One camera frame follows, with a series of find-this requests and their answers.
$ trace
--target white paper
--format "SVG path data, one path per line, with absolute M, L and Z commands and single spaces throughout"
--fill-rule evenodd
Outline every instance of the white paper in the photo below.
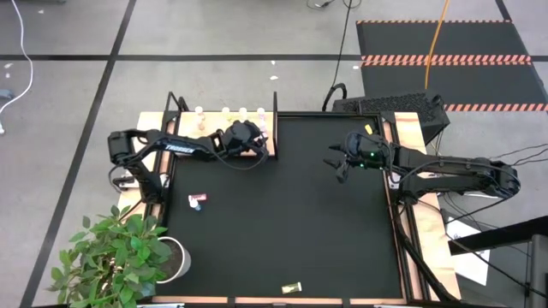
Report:
M 451 239 L 458 239 L 461 237 L 477 234 L 480 231 L 468 226 L 467 224 L 459 221 L 453 221 L 447 224 L 447 234 Z M 489 250 L 476 252 L 483 259 L 489 261 Z M 453 256 L 453 262 L 455 263 L 455 271 L 458 275 L 467 277 L 472 281 L 476 281 L 481 285 L 487 283 L 487 271 L 489 265 L 481 261 L 478 257 L 472 253 L 465 253 L 458 256 Z

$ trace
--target wooden table frame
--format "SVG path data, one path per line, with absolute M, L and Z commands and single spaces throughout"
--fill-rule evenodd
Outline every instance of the wooden table frame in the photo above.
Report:
M 316 116 L 346 116 L 344 114 L 333 113 L 288 113 L 293 116 L 316 115 Z M 142 112 L 140 114 L 137 129 L 162 129 L 168 133 L 181 132 L 179 120 L 182 115 L 179 111 L 165 112 Z M 276 133 L 277 115 L 273 117 L 273 134 Z M 399 139 L 399 143 L 408 148 L 426 152 L 418 116 L 415 113 L 395 113 L 395 123 L 383 122 L 384 135 L 387 139 L 393 140 L 395 137 Z M 135 150 L 138 151 L 143 145 L 138 141 L 134 141 Z M 173 166 L 172 154 L 153 152 L 148 155 L 143 163 L 149 168 L 158 170 L 159 172 L 168 172 Z M 134 205 L 140 199 L 139 189 L 129 189 L 121 194 L 118 202 L 119 207 Z M 420 200 L 428 204 L 439 207 L 438 199 L 434 193 L 429 193 Z M 147 207 L 146 204 L 139 204 L 134 208 L 132 214 L 146 214 L 155 216 L 165 216 L 162 213 L 160 204 L 154 204 Z M 448 238 L 445 235 L 444 224 L 439 212 L 434 211 L 429 206 L 418 203 L 409 211 L 402 214 L 403 227 L 407 235 L 414 240 L 414 243 L 420 243 L 420 251 L 422 257 L 432 270 L 439 281 L 447 288 L 447 290 L 456 298 L 460 298 L 460 291 L 456 281 L 456 274 L 453 262 L 450 258 L 450 250 L 448 246 Z M 351 305 L 405 305 L 411 299 L 428 299 L 436 300 L 435 294 L 428 290 L 426 284 L 419 275 L 416 265 L 414 264 L 408 253 L 404 252 L 402 246 L 396 245 L 396 250 L 399 254 L 398 263 L 402 277 L 402 299 L 350 299 Z M 342 305 L 342 299 L 303 299 L 303 298 L 249 298 L 236 297 L 233 299 L 236 304 L 273 304 L 285 303 L 291 305 Z M 154 303 L 192 303 L 192 304 L 228 304 L 227 297 L 193 297 L 193 296 L 156 296 L 152 299 Z

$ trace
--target potted plant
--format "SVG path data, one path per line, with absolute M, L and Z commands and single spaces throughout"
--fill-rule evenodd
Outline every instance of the potted plant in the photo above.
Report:
M 59 304 L 70 307 L 136 307 L 136 301 L 155 293 L 156 283 L 183 275 L 190 266 L 190 256 L 172 238 L 158 238 L 167 228 L 155 227 L 156 217 L 141 215 L 125 219 L 129 206 L 120 211 L 110 209 L 111 216 L 75 234 L 74 248 L 62 250 L 63 268 L 52 268 L 54 283 L 49 291 L 59 292 Z

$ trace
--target black floor line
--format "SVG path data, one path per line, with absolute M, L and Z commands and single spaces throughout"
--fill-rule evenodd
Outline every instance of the black floor line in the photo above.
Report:
M 86 119 L 86 124 L 84 125 L 84 128 L 82 130 L 80 141 L 76 146 L 76 151 L 74 153 L 72 163 L 70 164 L 70 168 L 68 169 L 67 178 L 65 179 L 63 189 L 61 190 L 61 194 L 59 195 L 57 206 L 53 212 L 53 217 L 50 221 L 50 226 L 48 227 L 48 230 L 45 234 L 44 242 L 40 247 L 40 252 L 38 258 L 36 259 L 36 263 L 34 264 L 33 272 L 28 281 L 27 288 L 25 289 L 25 292 L 23 294 L 20 307 L 27 308 L 33 305 L 34 297 L 36 296 L 36 292 L 38 291 L 42 275 L 45 271 L 45 266 L 47 265 L 48 259 L 50 257 L 53 243 L 55 242 L 59 227 L 61 226 L 64 212 L 67 209 L 70 193 L 72 192 L 72 189 L 74 187 L 76 176 L 78 175 L 78 171 L 80 169 L 82 159 L 87 148 L 87 144 L 92 134 L 93 125 L 95 124 L 99 108 L 101 107 L 101 103 L 103 102 L 104 93 L 109 84 L 112 69 L 114 68 L 114 64 L 116 62 L 115 57 L 120 51 L 123 37 L 128 29 L 129 20 L 131 19 L 131 14 L 134 11 L 135 2 L 136 0 L 129 0 L 128 2 L 126 13 L 123 16 L 122 23 L 118 30 L 118 34 L 116 35 L 116 40 L 110 52 L 110 59 L 106 63 L 106 66 L 104 68 L 103 76 L 101 77 L 101 81 L 99 82 L 95 98 L 93 99 L 92 107 L 90 108 L 89 114 Z
M 503 0 L 495 0 L 498 6 L 498 10 L 500 11 L 500 15 L 503 16 L 503 19 L 505 21 L 511 21 L 512 18 L 510 17 L 510 13 L 508 13 L 508 9 L 506 9 L 506 5 L 504 5 Z
M 30 55 L 33 61 L 108 61 L 110 55 Z M 216 62 L 216 61 L 336 61 L 338 55 L 115 55 L 115 61 Z M 0 61 L 26 61 L 23 55 L 0 55 Z M 359 61 L 361 55 L 342 55 L 343 61 Z

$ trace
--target green leaves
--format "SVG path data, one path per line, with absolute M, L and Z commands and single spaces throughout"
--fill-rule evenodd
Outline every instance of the green leaves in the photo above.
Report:
M 147 246 L 142 247 L 138 252 L 137 256 L 143 261 L 148 259 L 148 256 L 151 255 L 151 250 Z
M 122 212 L 120 212 L 120 215 L 123 216 L 124 214 L 126 214 L 129 211 L 129 209 L 131 209 L 131 205 L 128 205 L 128 206 L 124 207 L 122 209 Z
M 89 266 L 93 267 L 93 268 L 97 268 L 97 264 L 95 263 L 95 261 L 93 260 L 93 257 L 92 256 L 87 256 L 86 257 L 86 263 L 89 264 Z
M 168 229 L 164 228 L 164 227 L 155 227 L 154 230 L 151 231 L 151 234 L 160 235 L 160 234 L 164 233 L 167 230 Z
M 125 246 L 118 248 L 114 257 L 116 265 L 123 266 L 126 263 L 126 258 L 128 258 L 128 249 Z
M 70 265 L 72 264 L 72 262 L 70 262 L 69 253 L 65 250 L 61 250 L 59 252 L 59 259 L 61 260 L 61 263 L 66 267 L 70 267 Z
M 122 304 L 126 304 L 127 302 L 129 302 L 133 295 L 134 292 L 131 291 L 129 287 L 124 287 L 120 292 L 120 301 L 122 302 Z
M 66 299 L 67 299 L 67 289 L 61 290 L 59 295 L 57 295 L 57 303 L 63 304 Z
M 118 209 L 117 206 L 115 205 L 112 205 L 110 207 L 110 213 L 112 213 L 112 215 L 115 217 L 115 218 L 118 218 L 118 216 L 120 216 L 120 210 Z
M 58 268 L 51 268 L 51 278 L 54 280 L 54 281 L 58 281 L 58 280 L 61 280 L 63 278 L 63 273 L 60 269 Z
M 158 267 L 171 254 L 158 240 L 167 229 L 156 227 L 154 216 L 143 221 L 141 215 L 132 215 L 120 222 L 129 210 L 112 206 L 110 215 L 93 225 L 88 216 L 82 217 L 84 230 L 70 239 L 74 246 L 59 252 L 63 266 L 51 269 L 54 283 L 47 290 L 57 292 L 59 303 L 135 308 L 137 300 L 154 294 L 156 282 L 165 278 Z
M 128 219 L 128 231 L 132 234 L 141 234 L 143 232 L 143 220 L 141 214 L 135 214 Z
M 144 223 L 145 232 L 149 232 L 154 228 L 154 225 L 158 222 L 155 216 L 147 216 Z
M 79 302 L 70 304 L 70 308 L 85 308 L 89 304 L 89 300 L 83 299 Z
M 97 295 L 98 284 L 99 284 L 99 279 L 96 278 L 92 283 L 91 289 L 89 290 L 89 301 L 90 302 L 93 302 L 95 300 L 95 296 Z
M 160 257 L 167 257 L 171 254 L 170 247 L 159 240 L 151 241 L 151 249 L 154 253 L 158 254 Z
M 84 216 L 84 218 L 82 218 L 82 226 L 84 228 L 89 228 L 89 226 L 92 224 L 92 222 L 89 220 L 89 217 L 88 216 Z
M 138 269 L 132 269 L 132 271 L 137 274 L 142 281 L 147 281 L 149 279 L 151 279 L 156 270 L 151 268 L 150 266 L 144 264 L 141 268 L 138 268 Z
M 87 235 L 87 233 L 84 232 L 84 231 L 82 231 L 82 232 L 79 232 L 79 233 L 75 234 L 75 235 L 74 235 L 73 237 L 71 237 L 70 240 L 68 240 L 68 241 L 71 242 L 71 243 L 74 243 L 74 242 L 76 242 L 76 241 L 79 241 L 79 240 L 83 239 L 84 236 L 86 236 L 86 235 Z
M 143 246 L 143 243 L 134 236 L 131 237 L 130 243 L 131 243 L 131 247 L 135 249 L 136 251 L 138 251 Z
M 139 277 L 135 273 L 129 273 L 126 275 L 126 279 L 131 282 L 139 283 Z

